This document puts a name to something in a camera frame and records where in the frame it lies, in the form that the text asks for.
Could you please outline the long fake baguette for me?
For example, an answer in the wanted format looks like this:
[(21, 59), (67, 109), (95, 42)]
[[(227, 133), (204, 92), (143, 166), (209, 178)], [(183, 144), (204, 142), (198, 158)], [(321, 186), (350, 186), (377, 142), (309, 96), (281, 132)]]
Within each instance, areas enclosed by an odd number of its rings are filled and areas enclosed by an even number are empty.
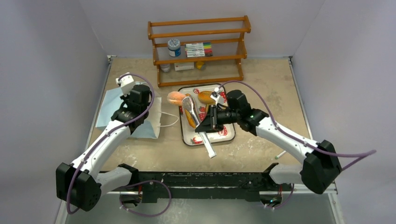
[(185, 112), (185, 116), (186, 116), (186, 119), (187, 119), (187, 121), (188, 121), (188, 124), (189, 124), (193, 129), (195, 129), (195, 128), (197, 127), (197, 123), (196, 123), (196, 121), (195, 121), (193, 115), (192, 115), (192, 114), (190, 113), (190, 111), (188, 111), (187, 109), (184, 109), (184, 112)]

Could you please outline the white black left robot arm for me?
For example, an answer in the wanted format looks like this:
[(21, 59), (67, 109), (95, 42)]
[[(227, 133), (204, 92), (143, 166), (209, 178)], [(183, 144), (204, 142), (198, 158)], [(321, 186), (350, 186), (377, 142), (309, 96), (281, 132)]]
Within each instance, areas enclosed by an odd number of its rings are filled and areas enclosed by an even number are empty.
[(138, 188), (138, 170), (132, 166), (120, 164), (108, 173), (100, 170), (120, 143), (143, 124), (154, 96), (151, 87), (135, 85), (127, 95), (121, 96), (120, 108), (94, 143), (70, 164), (61, 163), (57, 167), (56, 193), (66, 202), (68, 214), (90, 211), (102, 195), (118, 187), (128, 191)]

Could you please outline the metal tongs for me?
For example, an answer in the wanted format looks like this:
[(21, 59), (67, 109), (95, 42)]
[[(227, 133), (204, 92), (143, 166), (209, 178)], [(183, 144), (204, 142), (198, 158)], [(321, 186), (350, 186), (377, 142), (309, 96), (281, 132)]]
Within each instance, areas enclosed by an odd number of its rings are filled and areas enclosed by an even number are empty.
[[(200, 121), (198, 113), (196, 111), (196, 106), (195, 106), (193, 98), (191, 96), (184, 97), (182, 99), (182, 107), (190, 113), (190, 115), (194, 121), (194, 124), (196, 125), (196, 127), (198, 127), (200, 125), (201, 121)], [(205, 132), (198, 132), (198, 134), (201, 137), (204, 146), (206, 147), (209, 158), (214, 158), (216, 156), (216, 153), (209, 141), (207, 134)]]

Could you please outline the pink sugared fake donut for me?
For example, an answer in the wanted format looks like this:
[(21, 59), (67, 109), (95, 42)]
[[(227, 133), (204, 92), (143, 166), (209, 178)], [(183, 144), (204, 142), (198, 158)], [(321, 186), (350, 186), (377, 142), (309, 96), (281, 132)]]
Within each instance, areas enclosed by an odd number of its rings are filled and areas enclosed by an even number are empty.
[(167, 95), (167, 101), (172, 105), (182, 106), (186, 97), (186, 95), (178, 91), (172, 91)]

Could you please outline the orange bagel fake bread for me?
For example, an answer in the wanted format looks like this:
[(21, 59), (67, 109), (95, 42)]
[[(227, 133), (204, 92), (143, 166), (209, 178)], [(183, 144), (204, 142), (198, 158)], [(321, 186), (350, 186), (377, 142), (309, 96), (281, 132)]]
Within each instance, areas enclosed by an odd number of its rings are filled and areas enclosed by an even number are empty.
[(213, 105), (215, 104), (216, 101), (211, 98), (211, 95), (212, 95), (211, 91), (201, 91), (197, 97), (199, 102), (201, 102), (202, 104)]

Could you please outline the light blue paper bag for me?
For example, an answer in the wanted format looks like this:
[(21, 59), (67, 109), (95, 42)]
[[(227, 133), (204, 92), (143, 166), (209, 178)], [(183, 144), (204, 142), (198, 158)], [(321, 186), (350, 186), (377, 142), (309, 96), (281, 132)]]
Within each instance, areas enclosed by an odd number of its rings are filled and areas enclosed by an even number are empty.
[[(104, 100), (102, 102), (99, 114), (96, 120), (96, 128), (104, 130), (107, 124), (111, 120), (113, 113), (120, 107), (122, 100), (120, 96), (122, 91), (120, 88), (115, 88), (106, 91)], [(162, 115), (171, 116), (174, 122), (171, 124), (164, 125), (160, 122)], [(154, 104), (148, 112), (148, 117), (144, 120), (144, 123), (140, 125), (136, 131), (131, 134), (132, 138), (146, 138), (146, 139), (157, 139), (160, 134), (162, 127), (169, 127), (176, 124), (179, 121), (179, 117), (162, 111), (162, 97), (155, 92)]]

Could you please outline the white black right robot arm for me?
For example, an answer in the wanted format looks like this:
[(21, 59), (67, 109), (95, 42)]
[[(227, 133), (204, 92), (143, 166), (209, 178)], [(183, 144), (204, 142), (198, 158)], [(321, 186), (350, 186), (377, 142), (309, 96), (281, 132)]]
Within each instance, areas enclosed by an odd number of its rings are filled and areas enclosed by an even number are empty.
[(273, 190), (280, 184), (303, 184), (316, 194), (323, 194), (341, 173), (342, 168), (332, 143), (317, 142), (296, 134), (274, 121), (266, 112), (252, 108), (245, 94), (233, 90), (226, 95), (225, 108), (212, 105), (197, 133), (215, 133), (225, 124), (236, 123), (254, 136), (266, 139), (299, 161), (299, 165), (272, 164), (262, 177), (263, 186)]

